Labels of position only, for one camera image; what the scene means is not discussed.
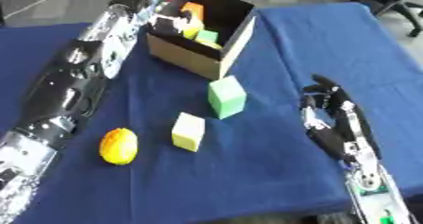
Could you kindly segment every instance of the cardboard box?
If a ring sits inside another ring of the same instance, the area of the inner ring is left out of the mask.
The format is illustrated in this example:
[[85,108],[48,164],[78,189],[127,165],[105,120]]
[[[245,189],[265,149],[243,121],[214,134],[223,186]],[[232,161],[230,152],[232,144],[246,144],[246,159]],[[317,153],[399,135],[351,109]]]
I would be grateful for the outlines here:
[[222,45],[222,49],[149,30],[147,42],[150,53],[205,78],[222,78],[251,38],[255,22],[254,6],[241,0],[173,0],[161,13],[178,16],[187,2],[204,6],[206,29],[219,33],[217,43]]

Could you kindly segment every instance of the blue tablecloth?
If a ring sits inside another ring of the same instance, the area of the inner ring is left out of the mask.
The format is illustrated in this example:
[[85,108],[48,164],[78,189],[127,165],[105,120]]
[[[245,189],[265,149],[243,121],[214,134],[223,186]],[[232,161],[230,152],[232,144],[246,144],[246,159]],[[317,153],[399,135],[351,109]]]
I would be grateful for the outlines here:
[[[0,30],[2,131],[16,121],[30,80],[84,26]],[[220,121],[207,102],[209,82],[151,59],[141,35],[99,111],[16,223],[186,223],[345,210],[342,171],[306,137],[297,109],[312,73],[339,82],[362,106],[403,194],[423,193],[423,75],[364,7],[260,9],[230,73],[248,100],[242,113]],[[172,146],[180,112],[207,119],[197,153]],[[139,155],[131,165],[105,164],[99,140],[121,127],[139,135]]]

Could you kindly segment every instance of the mechanical arm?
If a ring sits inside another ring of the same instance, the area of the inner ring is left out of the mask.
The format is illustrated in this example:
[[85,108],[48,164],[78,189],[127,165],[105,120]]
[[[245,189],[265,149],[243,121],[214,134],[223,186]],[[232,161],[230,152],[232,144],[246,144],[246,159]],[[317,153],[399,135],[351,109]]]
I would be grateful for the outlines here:
[[[307,135],[345,170],[353,214],[361,223],[418,223],[386,169],[362,110],[335,82],[313,76],[317,84],[304,88],[301,113]],[[322,109],[332,119],[330,127],[319,119]]]
[[160,0],[111,0],[77,39],[44,67],[17,124],[0,141],[0,223],[29,204],[45,172],[83,129]]

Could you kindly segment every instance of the yellow ball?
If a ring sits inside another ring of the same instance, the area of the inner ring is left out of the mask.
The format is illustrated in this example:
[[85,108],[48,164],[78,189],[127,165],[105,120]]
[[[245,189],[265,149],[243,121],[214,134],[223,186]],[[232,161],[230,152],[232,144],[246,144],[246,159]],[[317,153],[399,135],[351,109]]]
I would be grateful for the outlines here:
[[114,129],[101,140],[100,155],[111,164],[129,164],[138,152],[137,135],[129,129]]

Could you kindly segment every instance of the yellow cube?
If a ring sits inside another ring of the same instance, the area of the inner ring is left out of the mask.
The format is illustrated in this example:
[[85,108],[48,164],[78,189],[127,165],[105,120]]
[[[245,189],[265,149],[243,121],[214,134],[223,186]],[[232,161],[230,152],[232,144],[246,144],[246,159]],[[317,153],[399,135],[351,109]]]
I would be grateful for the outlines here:
[[197,152],[204,136],[205,127],[206,121],[203,118],[181,112],[172,128],[174,145]]

